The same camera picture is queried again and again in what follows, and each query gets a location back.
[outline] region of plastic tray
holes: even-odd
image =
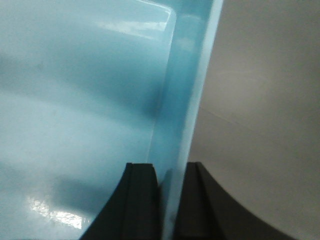
[[[0,239],[77,239],[126,163],[179,204],[222,0],[0,0]]]

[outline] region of white surface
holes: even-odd
[[[320,1],[226,0],[190,160],[241,204],[320,239]]]

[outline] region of black plastic piece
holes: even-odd
[[[174,239],[294,240],[245,209],[200,162],[187,164]]]
[[[80,240],[158,240],[158,192],[152,164],[127,163],[113,195]]]

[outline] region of gray background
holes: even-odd
[[[267,223],[320,239],[319,0],[225,0],[189,160]]]

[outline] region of glossy blue surface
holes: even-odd
[[[127,162],[170,239],[221,0],[0,0],[0,239],[77,239]]]

